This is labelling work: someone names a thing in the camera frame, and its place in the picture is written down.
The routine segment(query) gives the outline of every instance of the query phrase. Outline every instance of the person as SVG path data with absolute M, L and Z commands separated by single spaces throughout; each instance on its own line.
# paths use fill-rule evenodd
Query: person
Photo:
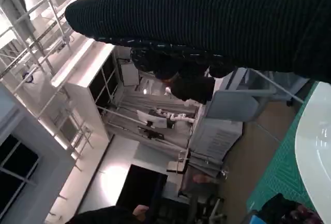
M 141 224 L 148 206 L 138 205 L 133 212 L 118 206 L 100 208 L 73 216 L 66 224 Z

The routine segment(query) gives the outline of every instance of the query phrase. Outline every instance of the black screen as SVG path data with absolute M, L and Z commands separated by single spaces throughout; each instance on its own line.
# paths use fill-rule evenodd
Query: black screen
M 133 211 L 138 205 L 151 206 L 162 194 L 167 175 L 131 165 L 116 206 Z

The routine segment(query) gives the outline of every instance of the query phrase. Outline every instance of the hand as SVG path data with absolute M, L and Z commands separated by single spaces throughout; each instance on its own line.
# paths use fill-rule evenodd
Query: hand
M 134 210 L 133 210 L 133 215 L 136 216 L 136 218 L 143 222 L 146 219 L 145 213 L 149 210 L 149 207 L 144 206 L 144 205 L 138 205 Z

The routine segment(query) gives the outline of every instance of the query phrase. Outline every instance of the floor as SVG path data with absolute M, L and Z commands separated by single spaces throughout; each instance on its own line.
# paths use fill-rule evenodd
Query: floor
M 312 83 L 308 83 L 298 96 L 305 98 Z M 293 121 L 300 104 L 288 107 L 285 102 L 271 102 L 259 117 L 270 133 L 282 140 Z M 227 214 L 227 224 L 239 224 L 245 217 L 246 200 L 267 168 L 279 142 L 254 123 L 244 126 L 244 135 L 233 146 L 225 158 L 229 175 L 220 184 L 220 195 L 225 198 L 222 212 Z

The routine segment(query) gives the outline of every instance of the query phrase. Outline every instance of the green cutting mat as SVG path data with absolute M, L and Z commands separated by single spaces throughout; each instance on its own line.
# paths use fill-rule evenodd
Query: green cutting mat
M 260 210 L 264 203 L 277 193 L 282 193 L 285 198 L 314 209 L 296 165 L 294 142 L 299 120 L 316 86 L 317 83 L 312 87 L 264 175 L 247 200 L 248 211 Z

